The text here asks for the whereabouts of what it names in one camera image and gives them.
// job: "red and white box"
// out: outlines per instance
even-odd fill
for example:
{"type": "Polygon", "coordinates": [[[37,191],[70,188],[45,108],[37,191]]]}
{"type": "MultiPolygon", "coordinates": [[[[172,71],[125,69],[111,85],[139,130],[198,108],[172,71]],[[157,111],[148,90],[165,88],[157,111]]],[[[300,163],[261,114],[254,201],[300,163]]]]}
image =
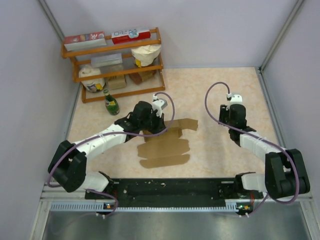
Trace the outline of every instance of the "red and white box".
{"type": "Polygon", "coordinates": [[[66,36],[64,46],[68,51],[106,46],[105,32],[97,31],[76,36],[66,36]]]}
{"type": "Polygon", "coordinates": [[[147,27],[137,27],[124,31],[115,31],[111,34],[113,44],[123,44],[151,38],[151,32],[147,27]]]}

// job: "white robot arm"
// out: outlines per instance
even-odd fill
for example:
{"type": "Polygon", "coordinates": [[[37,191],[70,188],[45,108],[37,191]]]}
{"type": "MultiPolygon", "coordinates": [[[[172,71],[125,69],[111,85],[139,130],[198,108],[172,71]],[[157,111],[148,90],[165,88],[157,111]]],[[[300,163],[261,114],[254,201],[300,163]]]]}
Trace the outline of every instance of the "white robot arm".
{"type": "Polygon", "coordinates": [[[147,130],[152,134],[157,134],[163,131],[166,128],[163,109],[167,105],[166,100],[154,95],[151,104],[140,101],[132,112],[115,121],[107,129],[74,143],[63,141],[51,161],[48,172],[52,171],[58,160],[70,148],[85,142],[63,159],[52,176],[69,193],[77,189],[92,189],[102,192],[111,179],[103,172],[86,172],[87,162],[113,146],[125,143],[135,137],[126,133],[139,134],[141,130],[147,130]]]}
{"type": "MultiPolygon", "coordinates": [[[[275,145],[262,140],[256,130],[247,126],[246,108],[240,94],[226,95],[227,105],[220,106],[219,121],[230,126],[229,135],[239,147],[245,148],[262,160],[265,164],[265,173],[246,172],[236,176],[238,190],[256,190],[268,193],[273,199],[293,196],[296,189],[295,176],[287,157],[275,145]]],[[[299,194],[310,191],[310,183],[302,158],[297,149],[285,149],[292,158],[299,177],[299,194]]]]}

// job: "orange wooden shelf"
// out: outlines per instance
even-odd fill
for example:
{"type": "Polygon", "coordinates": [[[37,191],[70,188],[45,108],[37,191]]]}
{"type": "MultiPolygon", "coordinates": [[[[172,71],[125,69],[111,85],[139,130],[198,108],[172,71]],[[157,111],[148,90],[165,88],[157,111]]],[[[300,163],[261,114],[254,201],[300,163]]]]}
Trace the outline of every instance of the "orange wooden shelf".
{"type": "MultiPolygon", "coordinates": [[[[161,44],[161,35],[159,32],[159,29],[156,27],[154,29],[151,29],[150,32],[152,34],[156,34],[156,39],[146,39],[146,40],[140,40],[140,41],[135,41],[135,42],[128,42],[128,43],[123,43],[123,44],[116,44],[116,45],[111,45],[111,46],[97,47],[97,48],[78,50],[78,51],[67,51],[67,49],[65,48],[64,42],[62,42],[60,54],[64,59],[70,58],[70,60],[72,62],[72,67],[73,67],[72,78],[73,78],[73,81],[76,83],[79,83],[82,81],[87,81],[87,80],[93,80],[93,79],[99,79],[99,78],[109,78],[109,77],[118,76],[118,75],[128,75],[128,74],[140,73],[140,72],[146,72],[146,71],[157,70],[159,72],[161,86],[147,88],[147,89],[141,89],[141,90],[135,90],[135,91],[116,93],[116,94],[113,94],[113,96],[115,98],[138,95],[138,94],[145,94],[145,93],[152,93],[152,92],[156,92],[156,91],[163,91],[166,89],[166,85],[165,85],[165,81],[164,81],[164,78],[162,75],[162,69],[164,68],[164,63],[163,63],[163,60],[161,57],[161,53],[154,61],[154,64],[150,65],[150,66],[145,66],[145,67],[131,66],[128,69],[124,69],[121,71],[106,72],[106,73],[102,73],[102,74],[94,75],[94,76],[79,77],[80,66],[85,65],[85,64],[90,64],[91,60],[78,61],[76,59],[77,56],[98,54],[98,53],[116,51],[116,50],[122,50],[122,49],[131,49],[131,48],[152,45],[152,44],[161,44]]],[[[106,36],[105,40],[106,41],[111,40],[111,35],[106,36]]],[[[122,58],[123,59],[132,58],[132,55],[131,55],[131,53],[122,54],[122,58]]],[[[81,99],[82,99],[83,103],[89,103],[89,102],[95,102],[95,101],[102,101],[105,98],[103,96],[87,98],[87,90],[84,87],[84,85],[82,85],[81,99]]]]}

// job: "green glass bottle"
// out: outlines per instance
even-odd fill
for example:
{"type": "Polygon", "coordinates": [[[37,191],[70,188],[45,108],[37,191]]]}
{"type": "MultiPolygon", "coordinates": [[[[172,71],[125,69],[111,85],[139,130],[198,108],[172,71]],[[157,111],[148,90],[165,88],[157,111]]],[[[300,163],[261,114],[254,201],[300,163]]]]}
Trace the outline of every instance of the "green glass bottle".
{"type": "Polygon", "coordinates": [[[105,108],[111,115],[117,115],[120,112],[117,100],[110,95],[107,89],[103,90],[105,108]]]}

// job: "white wall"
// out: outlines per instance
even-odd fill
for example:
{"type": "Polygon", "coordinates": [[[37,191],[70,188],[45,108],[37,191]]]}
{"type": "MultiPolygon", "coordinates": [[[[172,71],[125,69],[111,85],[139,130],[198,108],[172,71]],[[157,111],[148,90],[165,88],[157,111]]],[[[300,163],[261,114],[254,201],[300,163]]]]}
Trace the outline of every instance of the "white wall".
{"type": "Polygon", "coordinates": [[[0,8],[0,239],[24,240],[77,85],[36,0],[0,8]]]}
{"type": "Polygon", "coordinates": [[[296,0],[46,0],[66,36],[159,27],[172,67],[260,66],[296,0]]]}
{"type": "Polygon", "coordinates": [[[299,149],[320,207],[320,1],[307,0],[265,70],[289,148],[299,149]]]}

